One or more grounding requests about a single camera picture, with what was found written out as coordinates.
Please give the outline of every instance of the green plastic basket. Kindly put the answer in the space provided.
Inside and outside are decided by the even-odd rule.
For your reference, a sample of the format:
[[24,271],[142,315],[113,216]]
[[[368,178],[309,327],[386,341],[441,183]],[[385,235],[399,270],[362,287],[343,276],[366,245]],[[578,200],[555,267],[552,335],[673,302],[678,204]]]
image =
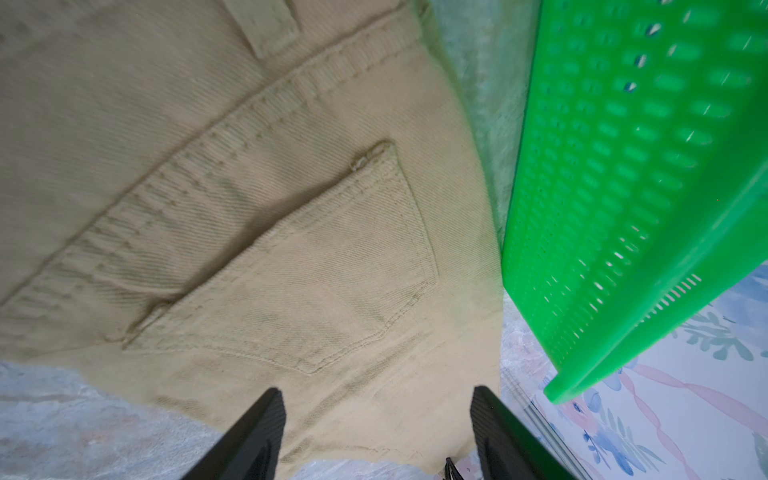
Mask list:
[[580,394],[768,257],[768,0],[543,0],[504,283]]

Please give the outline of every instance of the basket hole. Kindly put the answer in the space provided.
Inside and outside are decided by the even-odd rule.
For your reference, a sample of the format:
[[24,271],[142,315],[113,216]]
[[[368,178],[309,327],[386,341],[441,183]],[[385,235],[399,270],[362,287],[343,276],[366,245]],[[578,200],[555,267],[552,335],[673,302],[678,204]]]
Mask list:
[[661,30],[661,23],[654,23],[652,25],[648,25],[648,28],[645,29],[645,35],[647,37],[652,37],[656,35]]

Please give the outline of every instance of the seam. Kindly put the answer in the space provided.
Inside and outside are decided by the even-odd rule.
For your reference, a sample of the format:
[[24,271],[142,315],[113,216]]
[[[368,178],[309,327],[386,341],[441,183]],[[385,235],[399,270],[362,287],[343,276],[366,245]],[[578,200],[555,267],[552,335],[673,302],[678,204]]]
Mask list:
[[[131,198],[132,195],[136,194],[136,190],[145,188],[146,184],[151,183],[157,177],[159,177],[161,180],[168,181],[167,179],[165,179],[165,176],[172,172],[165,172],[163,171],[163,169],[170,170],[171,168],[173,168],[173,169],[178,169],[179,171],[184,171],[185,174],[191,179],[191,181],[188,181],[188,180],[186,181],[186,183],[189,183],[189,184],[180,185],[179,190],[181,190],[181,192],[177,192],[175,195],[165,200],[162,207],[154,208],[149,206],[148,213],[138,214],[139,217],[146,216],[147,218],[140,226],[138,227],[131,226],[133,229],[133,232],[130,233],[127,236],[127,238],[123,239],[122,236],[115,235],[117,238],[121,238],[121,243],[117,247],[115,247],[112,251],[108,252],[107,255],[104,255],[106,258],[103,259],[100,263],[98,263],[95,267],[93,267],[88,273],[83,272],[84,278],[81,278],[73,282],[73,286],[69,291],[67,291],[66,293],[59,293],[58,301],[52,306],[53,309],[59,308],[59,303],[62,300],[69,300],[70,298],[73,297],[73,293],[82,290],[83,285],[93,281],[93,274],[99,270],[102,270],[104,266],[110,262],[112,257],[117,256],[120,252],[122,252],[125,249],[130,249],[131,240],[141,235],[141,231],[149,227],[152,224],[152,221],[154,221],[157,217],[159,217],[164,213],[165,209],[167,209],[169,206],[171,208],[175,207],[176,206],[175,200],[177,198],[188,194],[190,189],[195,189],[195,188],[201,189],[202,187],[200,183],[202,180],[206,180],[211,175],[216,173],[218,169],[226,163],[227,160],[231,159],[232,157],[235,157],[236,155],[238,155],[243,151],[247,151],[247,149],[249,148],[248,142],[250,140],[253,140],[254,138],[262,137],[266,131],[271,130],[276,124],[283,123],[287,118],[296,114],[301,109],[308,106],[310,103],[320,99],[323,95],[328,95],[331,92],[335,91],[337,88],[345,85],[348,81],[358,78],[361,73],[370,71],[372,68],[383,64],[385,61],[389,60],[390,58],[395,58],[400,54],[402,54],[403,52],[408,51],[414,48],[415,46],[419,45],[420,35],[416,35],[415,39],[409,41],[408,43],[404,44],[402,47],[396,49],[395,51],[391,51],[390,53],[383,55],[381,58],[378,58],[374,62],[369,62],[365,67],[354,68],[352,74],[350,74],[346,78],[342,78],[338,80],[330,88],[324,91],[319,91],[317,94],[313,95],[310,98],[305,98],[295,108],[283,114],[276,120],[266,123],[255,135],[250,136],[245,140],[238,139],[242,141],[242,145],[239,146],[238,148],[231,149],[231,151],[228,154],[225,153],[224,154],[225,158],[223,160],[216,161],[216,160],[210,159],[210,157],[202,151],[203,148],[205,147],[204,140],[206,140],[208,137],[212,137],[212,138],[217,137],[218,130],[221,130],[222,133],[230,131],[231,129],[230,122],[242,120],[243,116],[246,114],[248,110],[254,109],[257,103],[266,103],[267,96],[274,95],[275,91],[281,91],[282,89],[291,85],[294,78],[298,78],[303,74],[305,74],[307,71],[312,71],[313,69],[317,69],[318,67],[327,64],[328,62],[330,62],[331,58],[342,55],[347,49],[352,48],[358,44],[364,43],[365,41],[368,40],[369,37],[371,37],[372,35],[380,31],[386,31],[390,25],[406,22],[409,19],[409,17],[405,15],[407,13],[408,13],[407,9],[401,8],[398,11],[396,11],[394,14],[392,14],[391,18],[387,18],[384,22],[381,22],[378,25],[375,25],[375,27],[373,28],[369,28],[368,31],[366,31],[364,34],[360,35],[359,37],[356,38],[356,35],[354,35],[347,42],[343,42],[341,44],[338,44],[335,47],[331,47],[330,50],[326,51],[326,53],[321,57],[314,58],[309,62],[305,63],[304,65],[299,66],[296,70],[288,74],[282,81],[278,81],[276,84],[272,84],[271,86],[264,88],[260,93],[256,94],[252,99],[250,99],[249,101],[246,101],[244,104],[238,107],[238,109],[236,109],[234,112],[224,117],[217,125],[212,127],[208,132],[203,133],[201,137],[199,137],[195,141],[192,141],[192,143],[189,144],[186,148],[184,148],[181,152],[179,152],[179,154],[174,155],[174,157],[179,157],[179,158],[173,159],[172,157],[166,164],[161,165],[158,168],[158,170],[150,174],[150,176],[147,179],[139,183],[131,192],[129,192],[129,194],[124,196],[122,200],[119,200],[118,204],[115,207],[113,207],[108,212],[106,212],[103,216],[97,219],[92,227],[89,227],[85,232],[83,232],[75,240],[73,240],[69,245],[67,245],[62,250],[62,252],[59,255],[57,255],[50,263],[43,266],[41,269],[41,272],[35,275],[34,277],[32,277],[30,280],[28,280],[28,282],[21,289],[17,290],[16,294],[10,296],[2,305],[2,308],[5,308],[5,307],[12,308],[12,304],[14,303],[17,295],[23,292],[24,290],[26,290],[27,288],[29,288],[30,284],[35,282],[36,280],[43,283],[49,281],[51,277],[50,275],[48,275],[47,270],[51,268],[55,268],[57,266],[65,268],[64,260],[66,260],[68,257],[77,255],[80,253],[78,251],[78,248],[79,248],[78,241],[85,234],[97,235],[97,229],[99,229],[98,231],[103,230],[103,229],[100,229],[101,225],[99,220],[104,220],[108,223],[122,222],[122,223],[126,223],[127,225],[131,225],[131,222],[129,220],[119,218],[119,216],[124,214],[126,211],[131,212],[136,210],[136,207],[132,207],[130,202],[128,202],[128,200]],[[202,174],[202,176],[194,175],[192,172],[186,170],[184,168],[184,165],[180,163],[184,159],[191,160],[192,152],[190,151],[195,151],[195,153],[200,152],[204,156],[204,160],[206,161],[206,163],[208,163],[207,171],[204,174]],[[33,294],[38,293],[39,291],[39,289],[35,289],[34,286],[32,287],[32,290],[33,290]],[[47,318],[47,316],[48,316],[48,313],[42,316],[38,316],[35,319],[45,319]]]
[[[426,292],[428,292],[431,288],[434,287],[434,285],[437,284],[437,271],[435,266],[435,256],[434,256],[434,250],[432,249],[432,245],[429,242],[429,238],[425,235],[424,227],[423,227],[423,219],[421,217],[421,214],[419,212],[418,206],[415,204],[415,199],[413,198],[412,192],[410,190],[410,186],[408,185],[403,173],[402,169],[399,168],[399,163],[397,161],[397,157],[393,153],[393,151],[384,151],[381,153],[382,156],[386,157],[380,157],[375,159],[372,163],[367,165],[368,167],[371,167],[374,170],[369,170],[366,172],[366,169],[363,168],[361,170],[361,173],[364,173],[364,176],[362,178],[354,179],[354,181],[349,182],[348,185],[345,185],[343,189],[339,189],[338,192],[334,192],[334,195],[332,195],[329,198],[324,198],[323,203],[332,203],[333,200],[336,198],[341,198],[343,201],[343,205],[351,204],[354,200],[358,200],[360,197],[367,197],[369,193],[374,191],[377,187],[384,191],[385,193],[388,193],[388,197],[395,197],[396,195],[402,195],[406,198],[407,205],[399,206],[395,205],[394,208],[397,209],[398,214],[400,216],[400,220],[403,224],[403,226],[406,228],[406,230],[409,232],[409,241],[413,247],[414,254],[419,258],[419,265],[422,270],[422,276],[424,277],[423,280],[417,284],[416,290],[411,296],[411,299],[406,302],[400,309],[398,309],[389,319],[384,322],[382,327],[378,329],[373,334],[364,337],[360,340],[357,340],[354,343],[351,343],[344,348],[331,353],[327,357],[317,361],[310,363],[309,361],[300,358],[298,356],[292,356],[290,354],[286,354],[283,352],[274,351],[269,346],[265,346],[263,344],[259,344],[258,342],[252,342],[246,339],[235,339],[234,341],[238,344],[244,345],[243,348],[237,348],[232,346],[221,346],[217,345],[216,343],[212,343],[211,340],[215,339],[222,339],[223,342],[232,343],[233,339],[223,337],[223,336],[212,336],[212,335],[206,335],[204,339],[206,341],[201,341],[202,338],[195,334],[195,333],[179,333],[179,334],[173,334],[173,333],[156,333],[158,338],[158,345],[152,346],[152,347],[142,347],[141,345],[135,346],[133,348],[130,348],[130,350],[135,351],[137,353],[163,353],[163,352],[170,352],[170,351],[184,351],[189,349],[207,349],[207,350],[213,350],[217,352],[227,353],[230,355],[240,356],[243,358],[249,358],[249,359],[260,359],[263,361],[266,361],[268,363],[272,363],[274,365],[281,366],[283,368],[288,368],[297,372],[300,372],[305,375],[312,375],[314,373],[319,372],[326,366],[330,365],[331,363],[335,362],[338,359],[343,358],[344,356],[349,355],[350,353],[355,352],[358,349],[363,348],[364,346],[369,345],[370,343],[374,343],[375,341],[381,339],[384,337],[385,334],[392,328],[392,326],[397,322],[398,319],[400,319],[403,315],[405,315],[411,308],[413,308],[414,305],[417,304],[417,302],[421,299],[422,296]],[[372,181],[366,182],[367,185],[363,187],[362,190],[354,193],[352,196],[349,196],[348,193],[350,190],[353,190],[354,187],[360,187],[360,183],[362,180],[371,180],[371,177],[373,178]],[[294,214],[298,215],[306,215],[309,212],[315,211],[318,207],[317,205],[312,205],[315,202],[310,202],[305,207],[302,207],[302,209],[298,210]],[[337,214],[339,212],[338,205],[334,205],[333,209],[327,210],[325,213],[320,215],[319,217],[313,219],[313,221],[307,225],[301,225],[300,226],[300,232],[306,232],[308,230],[311,230],[314,226],[316,226],[320,221],[324,221],[327,218]],[[404,210],[408,210],[412,218],[411,221],[408,222],[406,220],[405,212]],[[411,225],[411,223],[416,223],[416,231],[414,231],[414,226]],[[263,242],[260,242],[263,238],[260,237],[257,239],[257,242],[252,246],[249,247],[246,251],[244,251],[241,255],[247,255],[249,253],[248,250],[255,250],[258,248],[259,250],[264,250],[262,252],[262,255],[257,258],[251,259],[249,263],[247,263],[244,266],[240,265],[234,265],[233,268],[227,270],[229,267],[224,267],[226,270],[221,270],[220,274],[215,275],[213,278],[209,280],[209,282],[217,282],[217,285],[209,285],[209,288],[206,289],[205,285],[201,286],[198,290],[192,292],[190,295],[185,297],[184,299],[180,300],[179,303],[177,303],[174,307],[171,307],[171,310],[176,310],[177,308],[181,308],[189,303],[194,303],[194,301],[200,297],[205,297],[206,294],[207,298],[205,300],[202,300],[199,304],[194,305],[194,310],[190,313],[188,313],[186,316],[183,317],[177,317],[172,318],[170,315],[172,315],[172,311],[168,310],[163,315],[156,318],[152,324],[145,327],[144,332],[140,332],[137,335],[137,338],[139,340],[139,343],[141,343],[141,336],[145,334],[151,334],[151,327],[154,325],[162,326],[165,324],[166,326],[178,326],[178,325],[184,325],[193,315],[194,313],[199,310],[200,308],[203,308],[207,302],[215,298],[215,293],[221,291],[222,289],[227,288],[231,283],[237,281],[239,278],[242,277],[242,275],[252,272],[254,267],[256,267],[259,262],[263,259],[263,255],[265,253],[268,253],[270,248],[275,246],[276,240],[283,240],[286,238],[290,238],[292,235],[296,233],[295,230],[290,228],[293,221],[290,223],[288,222],[281,222],[282,225],[276,225],[273,230],[270,232],[265,233],[265,236],[268,236],[264,239]],[[274,230],[280,230],[282,229],[287,230],[287,232],[280,232],[275,233]],[[163,340],[167,340],[169,342],[172,342],[172,345],[169,346],[160,346],[159,343],[163,342]],[[273,354],[273,357],[266,357],[264,355],[258,355],[254,352],[257,351],[265,352],[265,354],[269,354],[270,352],[275,352]],[[275,359],[274,356],[282,356],[284,358],[287,358],[291,360],[291,362],[294,364],[294,366],[286,365],[285,363],[279,361],[278,359]]]

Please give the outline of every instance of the stitching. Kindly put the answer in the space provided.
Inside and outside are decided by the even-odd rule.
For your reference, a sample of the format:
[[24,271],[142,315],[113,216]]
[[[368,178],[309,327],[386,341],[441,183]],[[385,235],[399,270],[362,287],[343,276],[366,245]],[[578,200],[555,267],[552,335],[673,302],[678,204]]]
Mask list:
[[[403,23],[404,21],[406,21],[409,18],[406,15],[404,15],[403,12],[407,12],[407,11],[401,9],[399,12],[396,12],[391,18],[388,18],[382,24],[377,25],[375,28],[372,28],[371,30],[367,31],[365,34],[361,35],[361,37],[359,37],[359,38],[351,38],[350,41],[348,43],[346,43],[345,45],[341,45],[338,48],[332,48],[324,56],[316,58],[314,60],[310,60],[309,63],[301,65],[294,72],[289,74],[287,78],[283,79],[282,81],[278,81],[276,84],[273,84],[273,85],[265,88],[263,91],[261,91],[259,94],[257,94],[252,100],[247,101],[245,104],[243,104],[238,109],[236,109],[235,112],[233,112],[230,115],[227,115],[222,120],[222,122],[220,122],[218,125],[213,127],[212,131],[209,131],[208,136],[216,137],[217,136],[216,135],[216,133],[217,133],[216,129],[217,128],[222,128],[222,127],[226,128],[226,127],[229,127],[231,121],[233,121],[233,120],[234,121],[241,120],[242,117],[246,114],[247,110],[253,109],[254,105],[257,102],[266,103],[266,96],[268,94],[273,94],[274,91],[282,90],[283,88],[286,87],[287,84],[291,84],[292,80],[294,78],[300,77],[303,73],[305,73],[305,71],[312,71],[314,69],[317,69],[317,68],[327,64],[328,62],[330,62],[330,59],[331,59],[332,56],[334,56],[334,55],[335,56],[342,55],[347,49],[352,48],[354,46],[357,46],[357,45],[367,41],[367,39],[370,38],[372,35],[378,33],[379,31],[384,30],[386,27],[389,27],[389,25],[391,25],[391,24]],[[378,67],[379,65],[383,64],[385,61],[389,60],[390,58],[396,58],[397,56],[399,56],[403,52],[408,51],[411,48],[414,48],[415,46],[417,46],[419,44],[419,41],[420,41],[420,36],[417,36],[414,40],[412,40],[409,43],[403,45],[400,49],[392,51],[392,52],[388,53],[387,55],[382,56],[377,61],[375,61],[373,63],[370,63],[367,66],[365,66],[363,69],[355,68],[354,69],[354,74],[351,74],[349,77],[344,78],[344,79],[342,79],[340,81],[337,81],[331,88],[329,88],[329,89],[327,89],[325,91],[320,91],[317,94],[313,95],[311,98],[305,99],[304,101],[300,102],[299,105],[297,105],[294,109],[292,109],[288,113],[284,114],[280,118],[277,118],[275,121],[272,121],[269,124],[267,124],[265,127],[263,127],[263,129],[261,131],[257,132],[254,136],[250,137],[249,140],[252,140],[253,138],[256,138],[256,137],[262,137],[263,133],[265,131],[273,129],[275,124],[283,123],[287,118],[289,118],[290,116],[298,113],[301,109],[303,109],[306,106],[308,106],[309,103],[314,102],[314,101],[320,99],[323,95],[328,95],[329,93],[335,91],[337,88],[345,85],[348,81],[350,81],[350,80],[352,80],[354,78],[358,78],[359,77],[359,73],[361,72],[361,70],[364,71],[364,72],[370,71],[372,68]],[[193,143],[189,147],[187,147],[187,148],[191,149],[193,147],[198,147],[198,148],[202,149],[205,146],[205,143],[203,142],[203,139],[205,137],[206,137],[206,134],[203,134],[203,137],[200,140],[193,141]],[[242,146],[240,146],[237,149],[234,149],[233,151],[231,151],[226,156],[226,160],[229,160],[232,157],[235,157],[236,155],[238,155],[238,154],[240,154],[240,153],[242,153],[244,151],[247,151],[248,147],[249,147],[248,141],[244,141]],[[198,177],[198,176],[193,175],[191,172],[188,172],[188,170],[184,169],[182,167],[182,165],[179,163],[179,161],[183,160],[184,158],[189,159],[190,158],[190,152],[187,152],[186,154],[180,155],[180,158],[178,158],[176,160],[174,160],[174,159],[169,160],[169,162],[167,163],[167,168],[170,169],[170,168],[173,167],[173,168],[178,169],[178,170],[184,172],[185,174],[187,174],[190,178],[193,179],[193,183],[190,185],[190,187],[192,187],[192,188],[195,188],[195,187],[199,188],[201,180],[207,180],[211,175],[213,175],[214,173],[217,172],[218,167],[221,167],[221,166],[223,166],[226,163],[226,161],[224,161],[224,160],[213,161],[214,163],[209,165],[208,171],[202,177]],[[210,159],[206,155],[205,156],[205,160],[207,160],[210,163],[210,161],[212,159]],[[154,177],[155,175],[157,175],[157,173],[164,173],[164,172],[158,171],[156,173],[152,173],[151,174],[151,178]],[[136,189],[140,189],[142,187],[144,187],[144,182],[142,182],[141,184],[138,184],[136,186]],[[165,208],[167,208],[169,205],[174,207],[175,204],[176,204],[175,200],[178,197],[180,197],[181,195],[186,195],[188,193],[189,193],[188,189],[183,190],[179,194],[176,194],[173,197],[171,197],[168,200],[166,200],[164,205],[163,205],[163,207],[161,207],[159,209],[156,209],[156,210],[152,209],[153,211],[150,214],[147,215],[148,218],[146,219],[146,221],[143,224],[141,224],[140,226],[138,226],[138,227],[131,226],[132,229],[133,229],[133,232],[130,233],[128,235],[128,237],[125,238],[120,245],[115,247],[115,249],[112,250],[111,253],[118,254],[123,249],[130,249],[131,248],[130,241],[134,237],[138,236],[140,234],[141,230],[143,230],[144,228],[149,227],[152,224],[152,222],[157,217],[159,217],[160,215],[164,214]],[[130,207],[129,202],[121,201],[115,207],[116,211],[114,211],[114,212],[112,212],[112,211],[107,212],[102,218],[104,218],[108,223],[125,222],[126,224],[131,225],[131,222],[126,220],[126,219],[116,219],[116,218],[114,218],[114,216],[116,216],[116,215],[121,215],[125,210],[129,210],[130,211],[129,207]],[[78,251],[72,251],[72,250],[75,250],[75,247],[76,247],[76,242],[73,242],[68,247],[65,247],[66,251],[63,252],[61,257],[58,258],[55,261],[56,263],[49,264],[49,266],[44,267],[44,270],[48,269],[51,266],[56,266],[56,265],[63,267],[64,265],[63,265],[62,261],[64,259],[79,253]],[[103,269],[104,268],[104,264],[106,262],[108,262],[109,260],[110,260],[110,257],[108,256],[108,258],[106,260],[100,262],[93,270],[91,270],[90,273],[87,273],[85,278],[80,279],[80,280],[74,282],[74,286],[65,295],[71,295],[75,290],[81,291],[82,287],[83,287],[83,282],[90,282],[90,281],[92,281],[93,280],[93,278],[92,278],[93,277],[93,272],[95,272],[96,270]],[[35,276],[33,281],[36,280],[40,276],[41,276],[41,274],[38,274],[37,276]],[[8,298],[8,300],[5,302],[5,305],[8,305],[8,304],[12,303],[15,297],[16,297],[16,295]],[[54,305],[55,308],[59,307],[59,305],[58,305],[59,302],[57,302]],[[47,314],[43,315],[43,316],[40,316],[40,317],[37,317],[37,318],[38,319],[44,319],[46,317],[47,317]]]
[[[392,168],[387,168],[389,165],[382,161],[381,158],[376,159],[379,162],[374,162],[374,165],[371,165],[372,170],[368,170],[366,172],[361,172],[361,174],[357,178],[349,178],[347,177],[347,184],[343,185],[343,188],[338,189],[338,191],[331,190],[330,192],[325,192],[324,194],[320,194],[319,197],[316,197],[314,200],[311,200],[308,204],[303,205],[298,210],[294,211],[292,214],[289,215],[286,219],[279,220],[278,223],[275,224],[274,227],[269,229],[266,233],[264,233],[261,237],[257,238],[256,241],[248,248],[246,248],[240,255],[247,254],[250,250],[256,250],[256,249],[263,249],[263,250],[271,250],[278,246],[278,243],[281,240],[286,240],[290,238],[293,235],[293,231],[289,230],[287,232],[283,231],[286,230],[286,225],[289,224],[295,224],[297,223],[296,220],[299,222],[302,220],[303,217],[305,217],[307,214],[313,213],[316,211],[316,204],[329,204],[332,203],[336,199],[342,199],[343,205],[349,204],[352,200],[355,200],[358,197],[366,197],[369,193],[369,190],[371,190],[372,187],[374,187],[376,184],[374,183],[374,180],[371,180],[370,177],[377,177],[380,180],[389,180],[388,177],[382,177],[379,170],[392,170]],[[350,193],[351,190],[358,189],[359,191],[356,193]],[[314,228],[319,222],[325,221],[328,217],[331,217],[334,214],[337,214],[340,211],[339,208],[333,208],[328,209],[325,212],[323,212],[321,215],[315,217],[310,223],[301,225],[302,230],[309,231],[312,228]],[[254,267],[257,266],[260,259],[254,258],[251,259],[250,263],[248,263],[245,266],[235,265],[235,263],[231,263],[229,266],[224,267],[222,270],[220,270],[219,273],[213,275],[207,282],[210,292],[211,293],[217,293],[223,290],[225,287],[220,283],[220,286],[212,286],[210,285],[211,282],[214,280],[228,280],[230,283],[238,280],[242,277],[247,271],[253,270]],[[209,289],[205,288],[204,284],[201,288],[198,288],[191,292],[189,295],[184,297],[184,299],[181,300],[180,303],[187,304],[193,302],[196,298],[199,296],[203,296]],[[201,308],[205,303],[212,300],[213,296],[210,296],[206,300],[203,301],[202,304],[198,306],[198,308]],[[192,313],[187,315],[184,319],[189,319],[192,316]]]
[[[421,214],[418,210],[418,206],[415,204],[415,199],[412,196],[412,192],[410,190],[410,186],[407,183],[407,180],[402,174],[402,170],[397,168],[397,159],[394,157],[394,153],[391,151],[385,151],[381,154],[382,156],[386,155],[389,158],[379,158],[375,159],[374,164],[369,164],[371,168],[374,168],[375,170],[369,170],[366,172],[366,175],[361,179],[355,179],[352,182],[349,182],[349,185],[346,185],[343,189],[340,189],[339,192],[335,192],[333,196],[330,198],[324,199],[325,204],[332,202],[333,200],[337,198],[342,198],[344,204],[350,204],[354,200],[358,200],[361,196],[368,196],[367,194],[371,193],[376,189],[376,187],[381,188],[383,191],[385,191],[388,194],[391,194],[393,197],[396,194],[401,194],[406,197],[407,200],[407,207],[409,207],[407,210],[410,211],[412,214],[412,222],[416,222],[417,225],[423,225],[423,220],[421,218]],[[382,177],[379,170],[385,170],[383,172],[384,174],[388,174],[387,177]],[[365,180],[368,177],[375,177],[377,180],[380,180],[380,182],[376,182],[373,184],[370,184],[366,187],[364,187],[364,190],[361,190],[360,192],[357,192],[351,197],[348,197],[346,194],[352,190],[353,187],[359,187],[359,184],[361,183],[361,180]],[[315,205],[307,204],[306,207],[314,207]],[[306,215],[307,212],[313,211],[312,209],[307,209],[302,212],[296,212],[299,215]],[[236,342],[240,345],[245,345],[244,347],[226,347],[226,346],[220,346],[216,345],[214,343],[210,343],[210,341],[213,339],[221,339],[223,342],[232,343],[233,339],[223,337],[223,336],[212,336],[212,335],[206,335],[205,340],[207,342],[201,342],[202,338],[195,333],[182,333],[182,334],[170,334],[170,335],[164,335],[159,334],[160,337],[158,340],[158,345],[152,346],[152,347],[142,347],[141,346],[141,336],[151,333],[151,330],[144,333],[138,333],[138,342],[137,345],[131,350],[137,350],[137,353],[162,353],[162,352],[170,352],[170,351],[187,351],[189,349],[207,349],[207,350],[213,350],[217,352],[227,353],[234,356],[239,356],[243,358],[249,358],[249,359],[260,359],[268,363],[272,363],[277,366],[281,366],[283,368],[288,368],[306,375],[312,375],[314,373],[319,372],[332,362],[335,362],[338,359],[343,358],[344,356],[349,355],[350,353],[355,352],[358,349],[363,348],[364,346],[369,345],[370,343],[373,343],[381,338],[384,337],[385,334],[392,328],[392,326],[395,324],[395,322],[402,318],[403,315],[405,315],[411,308],[413,308],[414,305],[421,299],[424,294],[429,291],[434,285],[437,284],[437,272],[435,269],[435,258],[434,258],[434,251],[432,250],[432,245],[429,242],[428,237],[425,237],[425,232],[423,231],[423,228],[418,228],[416,231],[413,230],[413,225],[411,225],[405,217],[404,208],[396,207],[398,214],[400,216],[400,219],[403,223],[403,225],[406,227],[406,229],[409,232],[409,241],[411,242],[411,245],[413,246],[414,252],[417,254],[419,258],[419,264],[421,266],[422,275],[425,277],[424,280],[422,280],[420,283],[417,283],[418,285],[417,290],[413,293],[411,299],[406,302],[405,305],[403,305],[399,310],[397,310],[385,323],[384,325],[374,332],[373,334],[364,337],[354,343],[349,344],[348,346],[342,348],[341,350],[338,350],[327,357],[315,362],[310,363],[309,361],[300,358],[298,356],[292,356],[290,354],[279,352],[271,349],[269,346],[265,346],[256,342],[251,342],[249,340],[245,339],[236,339]],[[314,227],[318,222],[321,220],[326,220],[328,217],[331,217],[333,214],[338,213],[338,209],[334,208],[332,210],[328,210],[327,212],[323,213],[316,219],[314,219],[311,223],[308,225],[303,226],[301,229],[302,232],[306,232],[310,230],[312,227]],[[276,225],[274,228],[280,229],[281,226]],[[265,239],[266,245],[256,245],[254,244],[254,247],[259,247],[261,250],[264,250],[263,253],[267,253],[271,247],[274,247],[275,239],[282,240],[283,238],[291,237],[295,234],[295,231],[289,230],[287,233],[283,235],[279,235],[276,233],[272,233],[270,235],[269,232],[265,233],[265,235],[270,235]],[[205,293],[216,293],[221,291],[224,288],[227,288],[229,284],[237,281],[239,278],[241,278],[244,274],[248,273],[249,271],[253,271],[253,268],[258,265],[258,263],[263,259],[262,258],[254,258],[250,263],[248,263],[244,268],[240,269],[237,268],[237,271],[232,272],[229,269],[229,271],[221,271],[222,275],[220,278],[217,279],[216,275],[214,276],[209,282],[217,282],[217,285],[209,285],[209,289],[205,289],[205,286],[202,286],[198,291],[192,292],[190,295],[182,299],[179,303],[176,304],[174,307],[181,307],[182,305],[186,305],[188,303],[193,303],[196,298],[199,296],[205,295]],[[234,277],[228,277],[227,273],[234,273]],[[170,317],[169,315],[172,314],[172,312],[169,310],[165,312],[163,315],[159,316],[155,319],[155,321],[152,322],[151,325],[147,326],[146,329],[150,329],[152,326],[173,326],[173,325],[179,325],[186,323],[187,320],[189,320],[194,313],[203,308],[206,303],[211,301],[214,298],[214,295],[209,295],[205,300],[203,300],[198,305],[194,306],[194,311],[188,313],[184,317],[177,317],[176,319]],[[163,340],[167,340],[169,342],[173,342],[174,344],[169,346],[160,346],[159,343],[163,342]],[[257,355],[256,353],[249,353],[246,351],[246,349],[252,350],[252,351],[263,351],[265,354],[270,354],[271,352],[274,352],[273,356],[283,356],[287,359],[290,359],[296,366],[288,366],[284,363],[282,363],[278,359],[265,357],[263,355]]]

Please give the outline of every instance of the back pocket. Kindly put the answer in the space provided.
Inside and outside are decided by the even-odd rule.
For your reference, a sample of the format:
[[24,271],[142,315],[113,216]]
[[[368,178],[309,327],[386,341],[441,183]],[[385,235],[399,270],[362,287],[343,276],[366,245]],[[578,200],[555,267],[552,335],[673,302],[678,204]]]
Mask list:
[[435,285],[435,259],[394,146],[353,170],[156,309],[126,349],[212,349],[311,374],[382,338]]

